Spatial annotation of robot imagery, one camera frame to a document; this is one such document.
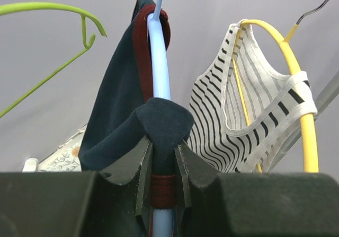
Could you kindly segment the blue hanger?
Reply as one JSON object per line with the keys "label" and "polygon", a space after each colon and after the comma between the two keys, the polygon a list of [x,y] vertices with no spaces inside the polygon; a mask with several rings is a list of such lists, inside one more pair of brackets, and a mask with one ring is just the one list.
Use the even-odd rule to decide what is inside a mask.
{"label": "blue hanger", "polygon": [[[153,73],[153,95],[157,98],[170,100],[170,80],[167,54],[160,12],[163,0],[157,0],[154,12],[147,17],[149,33],[151,65]],[[172,209],[155,209],[153,212],[153,236],[173,236],[174,220]]]}

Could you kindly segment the navy tank top red trim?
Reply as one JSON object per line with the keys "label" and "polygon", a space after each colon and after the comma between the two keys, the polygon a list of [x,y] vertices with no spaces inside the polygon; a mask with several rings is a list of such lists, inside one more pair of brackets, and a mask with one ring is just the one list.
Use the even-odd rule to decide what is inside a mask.
{"label": "navy tank top red trim", "polygon": [[176,205],[174,150],[193,117],[153,95],[147,18],[154,9],[153,0],[136,0],[87,123],[78,155],[92,176],[83,236],[147,236],[150,210]]}

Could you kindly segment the green hanger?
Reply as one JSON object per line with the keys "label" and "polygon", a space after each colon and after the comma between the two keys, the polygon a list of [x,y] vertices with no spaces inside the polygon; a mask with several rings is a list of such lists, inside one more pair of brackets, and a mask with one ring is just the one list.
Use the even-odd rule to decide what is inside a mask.
{"label": "green hanger", "polygon": [[[56,12],[80,19],[76,38],[80,46],[71,49],[61,30]],[[107,33],[99,19],[79,7],[52,2],[19,2],[1,5],[1,20],[6,15],[23,13],[12,29],[1,25],[1,116],[5,116],[64,68],[88,52],[96,35],[87,35],[91,21],[102,37]]]}

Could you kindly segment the floral table mat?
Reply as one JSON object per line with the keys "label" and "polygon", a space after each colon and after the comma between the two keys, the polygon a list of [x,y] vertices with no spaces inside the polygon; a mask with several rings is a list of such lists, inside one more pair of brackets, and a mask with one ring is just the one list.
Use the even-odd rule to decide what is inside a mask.
{"label": "floral table mat", "polygon": [[49,157],[39,163],[39,172],[81,172],[81,164],[77,156],[82,143],[83,134],[74,136]]}

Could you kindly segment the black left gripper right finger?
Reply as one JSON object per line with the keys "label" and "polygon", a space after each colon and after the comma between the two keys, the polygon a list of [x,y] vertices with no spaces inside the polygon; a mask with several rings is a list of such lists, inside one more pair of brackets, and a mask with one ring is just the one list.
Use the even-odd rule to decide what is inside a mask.
{"label": "black left gripper right finger", "polygon": [[338,236],[338,183],[321,173],[222,173],[175,149],[179,236]]}

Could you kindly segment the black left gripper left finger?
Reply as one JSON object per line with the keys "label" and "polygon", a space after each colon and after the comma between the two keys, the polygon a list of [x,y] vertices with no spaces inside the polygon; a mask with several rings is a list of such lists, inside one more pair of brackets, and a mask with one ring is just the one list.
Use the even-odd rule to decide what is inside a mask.
{"label": "black left gripper left finger", "polygon": [[101,172],[1,174],[1,236],[148,236],[152,143]]}

